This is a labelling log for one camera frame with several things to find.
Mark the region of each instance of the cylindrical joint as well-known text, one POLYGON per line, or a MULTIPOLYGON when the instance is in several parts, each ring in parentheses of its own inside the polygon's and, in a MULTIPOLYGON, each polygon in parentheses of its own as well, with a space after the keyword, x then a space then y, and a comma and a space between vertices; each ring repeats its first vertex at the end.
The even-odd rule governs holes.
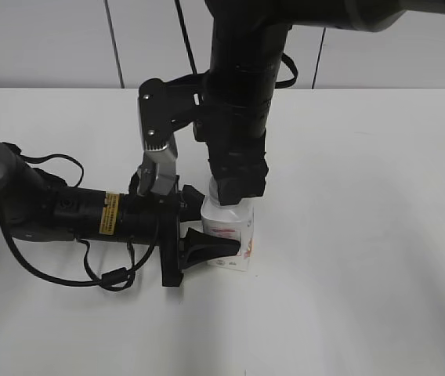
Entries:
POLYGON ((51 226, 84 239, 149 244, 157 209, 136 195, 67 187, 59 190, 51 226))
POLYGON ((264 134, 288 30, 276 24, 234 35, 215 23, 204 100, 230 114, 227 127, 235 142, 264 134))
POLYGON ((37 216, 47 189, 35 170, 0 143, 0 194, 8 223, 14 225, 37 216))

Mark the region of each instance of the plastic bottle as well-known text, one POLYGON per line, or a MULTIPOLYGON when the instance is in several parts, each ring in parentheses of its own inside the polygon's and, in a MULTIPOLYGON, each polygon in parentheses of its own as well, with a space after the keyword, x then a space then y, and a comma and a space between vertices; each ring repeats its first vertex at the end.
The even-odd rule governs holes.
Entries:
POLYGON ((247 270, 254 234, 254 208, 251 199, 245 198, 238 205, 221 206, 217 194, 217 182, 212 177, 209 183, 209 195, 205 197, 201 207, 201 222, 204 233, 241 242, 241 248, 236 256, 217 258, 208 261, 208 264, 227 269, 247 270))

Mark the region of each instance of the bottle label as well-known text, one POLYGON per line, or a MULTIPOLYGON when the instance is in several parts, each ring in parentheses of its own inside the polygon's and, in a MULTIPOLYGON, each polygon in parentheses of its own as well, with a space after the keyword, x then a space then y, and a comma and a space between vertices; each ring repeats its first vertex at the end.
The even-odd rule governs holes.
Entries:
POLYGON ((238 240, 241 243, 237 255, 211 260, 208 262, 209 265, 221 266, 228 269, 247 270, 253 245, 254 212, 252 212, 249 220, 244 223, 203 221, 203 227, 204 233, 208 235, 238 240))

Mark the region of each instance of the white wall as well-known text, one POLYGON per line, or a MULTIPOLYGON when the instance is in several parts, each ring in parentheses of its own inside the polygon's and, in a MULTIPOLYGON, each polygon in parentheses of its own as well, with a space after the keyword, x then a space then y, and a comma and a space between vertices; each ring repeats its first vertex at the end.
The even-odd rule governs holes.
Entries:
MULTIPOLYGON (((190 72, 173 0, 109 4, 126 87, 190 72)), ((204 0, 182 4, 203 71, 212 19, 204 0)), ((290 33, 297 88, 311 87, 321 31, 297 26, 290 33)), ((0 0, 0 87, 119 85, 103 0, 0 0)), ((328 30, 317 88, 353 87, 445 87, 445 16, 408 13, 379 34, 328 30)))
POLYGON ((445 88, 445 15, 405 13, 380 33, 327 30, 318 88, 445 88))
POLYGON ((0 0, 0 87, 117 87, 103 3, 0 0))

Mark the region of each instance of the black strap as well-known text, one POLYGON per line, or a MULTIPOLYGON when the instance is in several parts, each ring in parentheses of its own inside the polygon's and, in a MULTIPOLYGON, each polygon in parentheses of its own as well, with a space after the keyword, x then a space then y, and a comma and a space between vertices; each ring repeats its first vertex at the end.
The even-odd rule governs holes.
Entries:
MULTIPOLYGON (((99 278, 94 273, 89 264, 90 243, 82 239, 77 239, 77 242, 84 244, 87 247, 87 252, 85 253, 85 257, 83 258, 83 266, 85 267, 85 271, 87 272, 87 275, 90 277, 91 280, 93 280, 94 282, 100 282, 99 286, 101 288, 103 288, 104 290, 117 292, 123 291, 133 285, 134 280, 136 279, 136 272, 129 272, 126 268, 113 270, 109 273, 103 274, 102 278, 99 278), (123 286, 115 286, 115 284, 122 283, 124 282, 124 280, 125 284, 123 286)), ((130 241, 127 243, 127 250, 130 256, 130 262, 133 267, 136 261, 136 251, 134 250, 134 247, 132 246, 132 243, 130 241)))
POLYGON ((295 66, 294 60, 287 54, 282 54, 282 63, 285 64, 285 66, 291 71, 292 75, 294 76, 290 80, 280 81, 275 84, 275 89, 285 89, 290 88, 295 84, 298 80, 299 76, 299 70, 295 66))
POLYGON ((66 155, 66 154, 50 154, 44 157, 28 157, 27 155, 22 155, 21 154, 21 149, 13 144, 13 143, 4 143, 6 146, 9 147, 9 149, 17 154, 19 157, 21 157, 23 159, 23 161, 26 161, 27 163, 31 163, 32 165, 39 165, 41 163, 45 163, 47 161, 50 161, 51 159, 56 159, 56 158, 60 158, 60 159, 65 159, 66 161, 69 162, 73 162, 75 165, 77 165, 80 170, 81 170, 81 175, 80 175, 80 179, 78 180, 78 182, 73 186, 74 188, 77 188, 78 186, 80 186, 81 181, 83 180, 83 176, 85 174, 85 169, 83 168, 83 165, 78 162, 76 159, 74 159, 72 156, 70 155, 66 155))

